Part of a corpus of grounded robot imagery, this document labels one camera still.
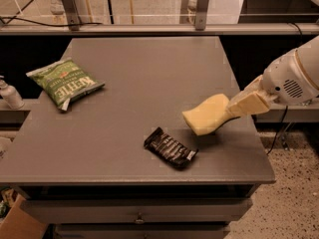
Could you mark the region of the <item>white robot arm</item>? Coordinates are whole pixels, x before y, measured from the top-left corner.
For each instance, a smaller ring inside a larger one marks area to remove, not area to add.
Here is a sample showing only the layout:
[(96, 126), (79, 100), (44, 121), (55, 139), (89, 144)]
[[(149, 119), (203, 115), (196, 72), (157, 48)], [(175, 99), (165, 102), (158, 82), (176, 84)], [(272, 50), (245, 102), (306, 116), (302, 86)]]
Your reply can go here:
[(291, 106), (319, 95), (319, 37), (274, 60), (228, 103), (235, 118), (265, 114), (273, 103)]

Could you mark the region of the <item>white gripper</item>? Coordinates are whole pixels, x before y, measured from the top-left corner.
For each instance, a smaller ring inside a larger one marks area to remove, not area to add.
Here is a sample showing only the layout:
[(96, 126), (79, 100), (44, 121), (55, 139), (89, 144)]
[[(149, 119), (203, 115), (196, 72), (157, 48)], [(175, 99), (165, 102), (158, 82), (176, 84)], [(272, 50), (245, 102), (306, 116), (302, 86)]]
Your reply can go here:
[(297, 105), (316, 97), (316, 50), (297, 48), (273, 61), (262, 76), (255, 78), (226, 106), (229, 118), (264, 114), (270, 104), (260, 94), (263, 89), (277, 96), (283, 105)]

